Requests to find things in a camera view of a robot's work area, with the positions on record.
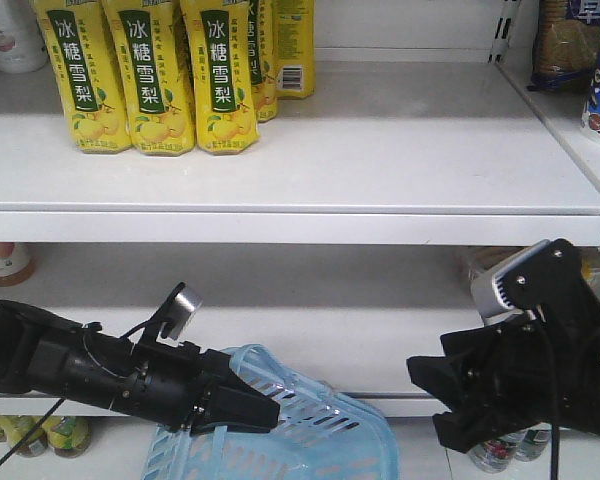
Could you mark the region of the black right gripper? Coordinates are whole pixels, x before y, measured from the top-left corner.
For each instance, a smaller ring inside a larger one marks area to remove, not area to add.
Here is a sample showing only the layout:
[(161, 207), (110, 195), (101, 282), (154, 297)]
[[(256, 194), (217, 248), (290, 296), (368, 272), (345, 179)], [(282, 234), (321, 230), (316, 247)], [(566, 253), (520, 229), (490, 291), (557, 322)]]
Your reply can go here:
[[(496, 384), (528, 421), (600, 436), (600, 300), (583, 278), (578, 248), (549, 241), (505, 275), (516, 309), (492, 327)], [(508, 433), (510, 422), (479, 391), (484, 335), (446, 333), (440, 343), (442, 356), (409, 357), (407, 370), (451, 410), (432, 417), (440, 445), (467, 453)]]

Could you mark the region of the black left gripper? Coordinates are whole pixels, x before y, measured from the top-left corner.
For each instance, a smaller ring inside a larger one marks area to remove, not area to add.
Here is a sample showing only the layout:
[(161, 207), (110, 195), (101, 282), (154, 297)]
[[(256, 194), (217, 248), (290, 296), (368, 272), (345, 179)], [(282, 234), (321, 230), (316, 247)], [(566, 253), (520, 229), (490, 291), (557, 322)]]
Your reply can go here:
[(279, 404), (243, 381), (230, 360), (229, 354), (201, 351), (190, 342), (139, 343), (116, 378), (112, 410), (191, 434), (221, 426), (270, 432), (278, 425)]

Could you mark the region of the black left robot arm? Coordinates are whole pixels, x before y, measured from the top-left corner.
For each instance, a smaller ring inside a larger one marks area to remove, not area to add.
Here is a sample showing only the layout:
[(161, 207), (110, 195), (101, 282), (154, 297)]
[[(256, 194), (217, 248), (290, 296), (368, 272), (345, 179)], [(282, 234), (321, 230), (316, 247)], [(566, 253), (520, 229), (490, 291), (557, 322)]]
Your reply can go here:
[(146, 326), (138, 342), (47, 310), (0, 301), (0, 393), (45, 393), (149, 420), (170, 432), (268, 433), (279, 404), (243, 381), (230, 355), (176, 346)]

